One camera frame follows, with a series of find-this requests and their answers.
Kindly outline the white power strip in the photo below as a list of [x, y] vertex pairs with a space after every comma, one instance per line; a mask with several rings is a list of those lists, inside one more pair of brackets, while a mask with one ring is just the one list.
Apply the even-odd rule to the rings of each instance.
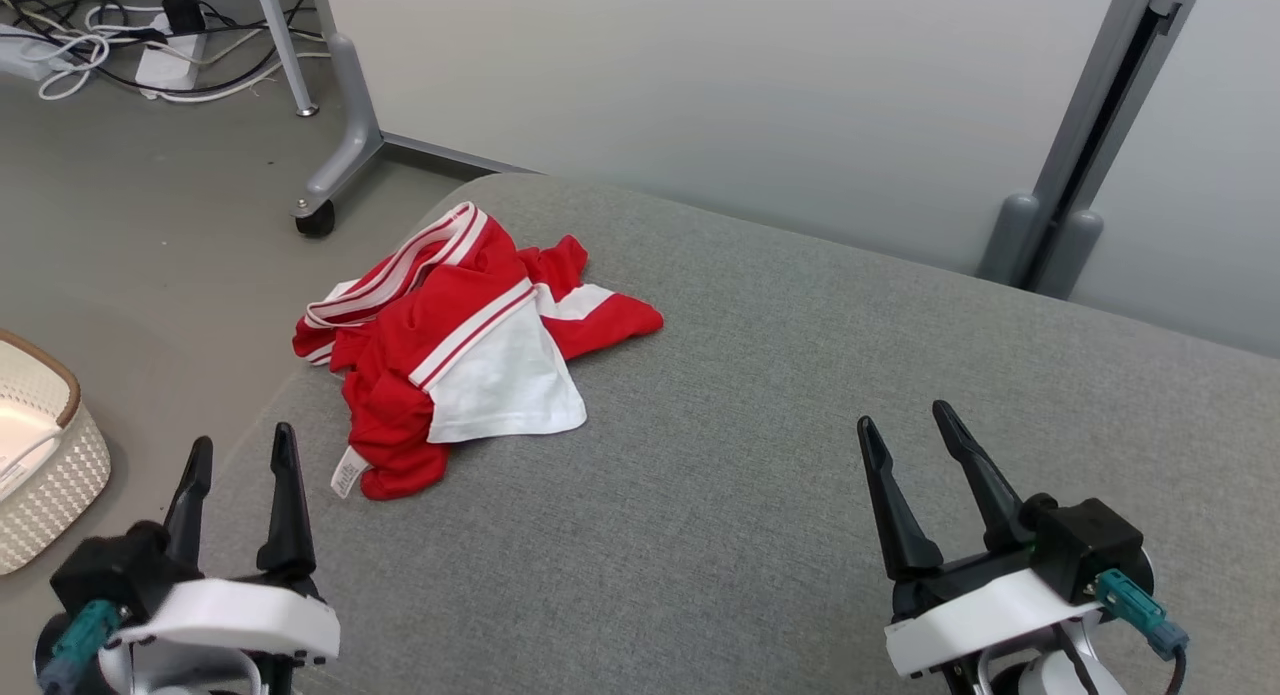
[[155, 101], [165, 93], [192, 92], [196, 88], [207, 35], [174, 35], [164, 12], [156, 13], [151, 24], [166, 36], [166, 49], [148, 45], [140, 58], [134, 83], [143, 99]]

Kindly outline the grey table leg with caster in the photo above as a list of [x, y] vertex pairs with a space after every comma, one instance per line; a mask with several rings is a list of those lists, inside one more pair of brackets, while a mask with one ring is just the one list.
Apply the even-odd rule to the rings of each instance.
[[346, 125], [337, 147], [307, 180], [292, 215], [300, 236], [321, 239], [337, 225], [335, 198], [372, 161], [384, 145], [356, 45], [337, 26], [330, 0], [314, 0]]

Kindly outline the white woven laundry basket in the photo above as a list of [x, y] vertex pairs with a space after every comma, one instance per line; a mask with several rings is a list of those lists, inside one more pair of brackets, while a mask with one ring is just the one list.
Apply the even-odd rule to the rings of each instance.
[[111, 474], [78, 379], [45, 349], [0, 329], [0, 577], [49, 549]]

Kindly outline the red and white sports garment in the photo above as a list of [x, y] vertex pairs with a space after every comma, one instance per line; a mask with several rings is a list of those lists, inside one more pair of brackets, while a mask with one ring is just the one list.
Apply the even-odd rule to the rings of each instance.
[[582, 426], [571, 358], [664, 323], [644, 300], [585, 282], [588, 259], [572, 236], [520, 250], [465, 202], [308, 305], [292, 347], [342, 378], [349, 408], [332, 490], [410, 497], [444, 477], [454, 444]]

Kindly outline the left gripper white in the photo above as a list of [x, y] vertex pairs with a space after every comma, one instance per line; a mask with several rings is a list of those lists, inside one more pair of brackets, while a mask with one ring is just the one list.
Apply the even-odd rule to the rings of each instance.
[[[198, 568], [204, 502], [212, 485], [211, 436], [196, 436], [166, 512], [166, 555]], [[260, 573], [308, 577], [316, 570], [298, 445], [276, 422], [268, 538]], [[115, 695], [292, 695], [296, 669], [340, 653], [340, 622], [325, 602], [284, 587], [204, 579], [178, 584], [147, 622], [118, 631], [100, 651]]]

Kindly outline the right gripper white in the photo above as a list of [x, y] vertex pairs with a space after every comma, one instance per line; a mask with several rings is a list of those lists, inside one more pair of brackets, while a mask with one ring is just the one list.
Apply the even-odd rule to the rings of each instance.
[[946, 563], [893, 476], [876, 422], [858, 421], [867, 490], [892, 619], [890, 663], [902, 678], [943, 677], [950, 695], [1102, 695], [1102, 663], [1091, 635], [1096, 599], [1073, 605], [1030, 570], [1034, 535], [1019, 521], [1023, 499], [945, 401], [932, 403], [948, 454], [961, 466], [980, 513], [988, 552]]

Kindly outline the thin grey table leg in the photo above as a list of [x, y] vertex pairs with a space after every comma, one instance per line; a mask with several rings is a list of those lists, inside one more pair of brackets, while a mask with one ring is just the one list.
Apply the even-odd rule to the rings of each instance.
[[315, 116], [316, 104], [311, 97], [300, 65], [300, 58], [294, 51], [291, 26], [287, 22], [285, 8], [280, 0], [259, 0], [268, 29], [270, 31], [275, 52], [284, 72], [285, 81], [293, 95], [294, 108], [298, 116]]

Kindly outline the grey partition post with feet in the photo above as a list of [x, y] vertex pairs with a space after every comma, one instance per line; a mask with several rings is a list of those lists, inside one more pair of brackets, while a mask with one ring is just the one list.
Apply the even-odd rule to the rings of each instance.
[[1093, 209], [1197, 0], [1111, 0], [1030, 192], [998, 209], [975, 276], [1068, 300], [1105, 230]]

